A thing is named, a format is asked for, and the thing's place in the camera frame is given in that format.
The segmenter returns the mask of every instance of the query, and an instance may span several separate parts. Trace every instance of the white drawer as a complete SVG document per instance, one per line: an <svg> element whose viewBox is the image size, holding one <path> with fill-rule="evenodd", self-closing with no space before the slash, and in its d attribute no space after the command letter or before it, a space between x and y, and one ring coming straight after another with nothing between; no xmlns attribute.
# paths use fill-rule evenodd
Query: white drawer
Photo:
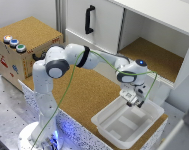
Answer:
<svg viewBox="0 0 189 150"><path fill-rule="evenodd" d="M90 28L85 33L85 15L90 5ZM120 37L124 9L107 0L68 0L67 29L110 53L116 54Z"/></svg>

